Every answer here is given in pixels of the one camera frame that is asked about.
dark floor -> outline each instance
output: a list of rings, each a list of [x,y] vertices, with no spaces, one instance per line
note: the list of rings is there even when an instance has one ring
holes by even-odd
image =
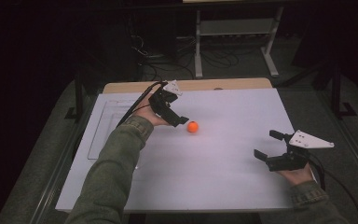
[[[265,43],[262,36],[231,37],[230,41],[204,39],[202,46],[203,78],[267,77],[273,85],[283,83],[304,68],[292,66],[301,38],[279,37],[271,56],[280,72],[272,78],[259,51]],[[143,80],[192,79],[194,63],[192,51],[185,49],[179,54],[179,61],[170,59],[149,59],[143,66]],[[279,88],[282,102],[295,129],[307,131],[322,139],[336,143],[331,150],[315,150],[326,170],[330,171],[348,187],[358,202],[358,89],[349,79],[343,77],[341,101],[348,102],[357,116],[337,119],[330,109],[331,86],[322,91],[312,88],[317,73],[312,73],[295,84]],[[92,108],[92,96],[85,97],[85,116]],[[75,106],[74,82],[67,86],[52,110],[43,132],[11,191],[6,206],[0,215],[0,223],[63,223],[67,214],[54,210],[60,196],[60,188],[70,169],[71,153],[76,139],[86,123],[75,123],[66,119],[69,108]],[[358,213],[350,197],[331,177],[326,178],[327,192],[338,210],[350,223],[358,223]],[[292,213],[261,213],[262,222],[293,223]]]

white table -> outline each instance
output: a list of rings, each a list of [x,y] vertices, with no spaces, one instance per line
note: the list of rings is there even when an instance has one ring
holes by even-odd
[[[230,81],[237,85],[249,83],[247,79]],[[201,84],[208,80],[186,82],[193,87],[199,83],[203,89]],[[225,86],[225,81],[220,83],[218,86]],[[120,119],[115,117],[116,108],[107,105],[118,102],[116,105],[127,106],[139,95],[99,95],[57,210],[72,210],[95,162],[90,159],[90,149],[96,142],[103,145],[103,134],[96,134],[98,129],[113,129]],[[172,110],[195,120],[200,129],[189,133],[185,125],[155,128],[141,152],[125,212],[251,212],[292,206],[286,181],[253,155],[255,148],[269,156],[282,155],[285,143],[269,137],[269,130],[294,131],[275,89],[184,91],[172,103]]]

